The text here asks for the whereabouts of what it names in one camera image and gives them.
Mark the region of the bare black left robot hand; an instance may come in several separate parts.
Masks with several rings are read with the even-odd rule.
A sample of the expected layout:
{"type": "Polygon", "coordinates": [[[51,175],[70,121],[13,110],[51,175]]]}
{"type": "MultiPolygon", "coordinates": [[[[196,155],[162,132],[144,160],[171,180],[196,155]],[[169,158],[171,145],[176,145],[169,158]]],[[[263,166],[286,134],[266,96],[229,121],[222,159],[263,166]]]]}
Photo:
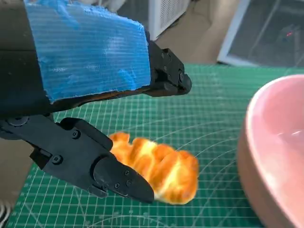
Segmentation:
{"type": "Polygon", "coordinates": [[[112,191],[152,203],[154,193],[111,154],[106,135],[52,114],[131,95],[185,95],[191,87],[183,63],[137,21],[79,1],[0,3],[0,136],[29,143],[42,171],[97,197],[112,191]]]}

